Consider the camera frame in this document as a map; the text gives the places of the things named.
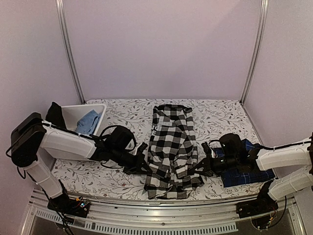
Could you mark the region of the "black white checkered shirt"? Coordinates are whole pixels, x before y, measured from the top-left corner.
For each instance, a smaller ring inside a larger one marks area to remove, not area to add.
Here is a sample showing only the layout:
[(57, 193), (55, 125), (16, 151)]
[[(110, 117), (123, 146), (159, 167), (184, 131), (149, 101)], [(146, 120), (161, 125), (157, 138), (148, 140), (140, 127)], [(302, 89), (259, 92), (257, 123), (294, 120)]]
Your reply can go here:
[(144, 189), (149, 199), (186, 199), (201, 187), (202, 177), (191, 170), (198, 162), (193, 111), (183, 105), (153, 108)]

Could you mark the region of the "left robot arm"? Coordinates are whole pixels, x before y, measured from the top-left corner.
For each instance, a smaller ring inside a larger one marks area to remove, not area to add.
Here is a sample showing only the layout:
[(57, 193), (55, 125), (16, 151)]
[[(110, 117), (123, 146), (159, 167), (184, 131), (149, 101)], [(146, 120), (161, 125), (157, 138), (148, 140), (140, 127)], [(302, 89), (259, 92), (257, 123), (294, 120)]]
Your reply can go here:
[(29, 174), (53, 200), (61, 212), (69, 212), (73, 203), (67, 198), (64, 186), (41, 160), (38, 150), (44, 149), (55, 159), (107, 162), (113, 161), (126, 174), (147, 175), (152, 172), (145, 161), (147, 144), (135, 143), (133, 133), (124, 126), (112, 125), (111, 134), (83, 135), (43, 120), (32, 113), (11, 133), (11, 145), (5, 154), (13, 164)]

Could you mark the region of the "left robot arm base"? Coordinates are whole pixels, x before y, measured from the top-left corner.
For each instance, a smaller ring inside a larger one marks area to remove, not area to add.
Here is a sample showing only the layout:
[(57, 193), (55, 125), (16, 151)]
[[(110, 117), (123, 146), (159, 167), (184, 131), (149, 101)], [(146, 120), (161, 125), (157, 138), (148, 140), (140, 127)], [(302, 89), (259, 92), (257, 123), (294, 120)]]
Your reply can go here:
[(47, 208), (62, 214), (73, 215), (76, 217), (87, 218), (90, 209), (90, 200), (82, 196), (71, 199), (62, 183), (62, 194), (56, 198), (49, 198)]

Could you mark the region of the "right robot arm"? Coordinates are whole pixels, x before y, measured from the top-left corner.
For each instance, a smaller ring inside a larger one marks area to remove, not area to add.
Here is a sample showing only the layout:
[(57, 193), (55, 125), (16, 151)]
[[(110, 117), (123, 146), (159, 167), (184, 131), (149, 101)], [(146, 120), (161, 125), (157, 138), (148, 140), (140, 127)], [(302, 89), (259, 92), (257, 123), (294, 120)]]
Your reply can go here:
[(223, 156), (214, 157), (209, 143), (202, 143), (206, 156), (188, 171), (190, 174), (212, 176), (235, 168), (241, 171), (266, 171), (285, 166), (300, 166), (300, 169), (289, 175), (263, 185), (259, 198), (253, 202), (256, 213), (264, 213), (271, 207), (272, 201), (313, 185), (312, 137), (275, 147), (255, 144), (250, 150), (239, 135), (233, 133), (223, 135), (217, 142), (221, 145)]

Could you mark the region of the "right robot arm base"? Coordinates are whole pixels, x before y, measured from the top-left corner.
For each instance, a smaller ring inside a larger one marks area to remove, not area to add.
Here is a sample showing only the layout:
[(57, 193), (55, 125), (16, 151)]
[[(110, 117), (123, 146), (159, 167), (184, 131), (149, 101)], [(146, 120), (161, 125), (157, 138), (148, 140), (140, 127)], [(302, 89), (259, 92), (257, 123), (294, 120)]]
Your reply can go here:
[[(239, 215), (239, 218), (261, 215), (267, 212), (276, 214), (278, 204), (268, 195), (269, 186), (272, 182), (273, 180), (270, 180), (263, 184), (256, 199), (236, 204), (236, 213)], [(268, 229), (273, 221), (273, 217), (273, 215), (259, 217), (252, 219), (251, 223), (258, 230)]]

